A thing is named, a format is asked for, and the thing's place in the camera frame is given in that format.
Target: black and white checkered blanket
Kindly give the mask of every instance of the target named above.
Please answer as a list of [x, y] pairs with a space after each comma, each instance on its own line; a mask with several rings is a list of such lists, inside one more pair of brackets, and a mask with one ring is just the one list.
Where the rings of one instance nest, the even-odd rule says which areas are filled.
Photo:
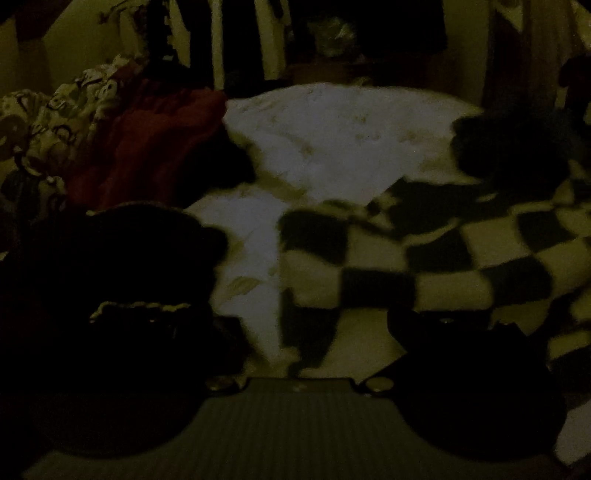
[[[345, 309], [396, 304], [452, 319], [469, 312], [483, 328], [515, 322], [528, 335], [542, 326], [548, 338], [587, 335], [591, 183], [584, 171], [571, 162], [552, 198], [485, 193], [479, 184], [402, 179], [365, 207], [325, 202], [285, 214], [281, 329], [301, 356], [289, 373], [322, 363]], [[568, 302], [559, 325], [548, 328], [561, 299]], [[551, 356], [560, 356], [564, 345], [553, 345]]]

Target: ribbed mat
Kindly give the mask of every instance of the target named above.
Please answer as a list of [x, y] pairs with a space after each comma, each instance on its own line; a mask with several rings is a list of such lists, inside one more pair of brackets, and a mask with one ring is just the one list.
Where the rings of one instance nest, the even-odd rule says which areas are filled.
[[245, 392], [207, 400], [177, 437], [110, 460], [51, 452], [28, 480], [559, 479], [549, 457], [482, 463], [420, 439], [389, 400], [346, 381], [253, 380]]

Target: patterned blanket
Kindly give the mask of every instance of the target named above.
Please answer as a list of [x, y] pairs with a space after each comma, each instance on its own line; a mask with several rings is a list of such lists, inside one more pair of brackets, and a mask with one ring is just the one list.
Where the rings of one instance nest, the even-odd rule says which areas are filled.
[[[141, 69], [117, 57], [85, 70], [53, 97], [19, 90], [0, 100], [0, 228], [60, 209], [66, 197], [63, 179], [87, 160], [119, 106], [122, 88]], [[0, 245], [0, 251], [8, 246]]]
[[281, 330], [300, 354], [288, 373], [323, 363], [349, 309], [392, 305], [483, 329], [515, 322], [552, 339], [550, 358], [585, 346], [591, 183], [574, 161], [570, 170], [552, 198], [402, 179], [365, 207], [285, 214]]

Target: crumpled fabric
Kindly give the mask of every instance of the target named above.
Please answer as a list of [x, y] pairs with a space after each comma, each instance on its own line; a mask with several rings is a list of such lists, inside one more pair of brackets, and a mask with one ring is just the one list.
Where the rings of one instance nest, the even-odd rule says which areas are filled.
[[88, 158], [97, 133], [142, 70], [118, 56], [85, 70], [52, 97], [19, 90], [0, 100], [0, 210], [18, 223], [60, 209], [64, 179]]
[[67, 182], [70, 200], [91, 210], [173, 204], [188, 153], [218, 132], [225, 113], [222, 92], [143, 80], [104, 144], [96, 145], [96, 161]]

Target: metal screw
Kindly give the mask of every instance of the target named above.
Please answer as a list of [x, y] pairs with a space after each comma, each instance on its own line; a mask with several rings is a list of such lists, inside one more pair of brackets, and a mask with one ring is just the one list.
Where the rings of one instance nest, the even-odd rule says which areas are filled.
[[374, 393], [382, 393], [392, 390], [394, 382], [387, 377], [373, 377], [365, 382], [365, 386]]

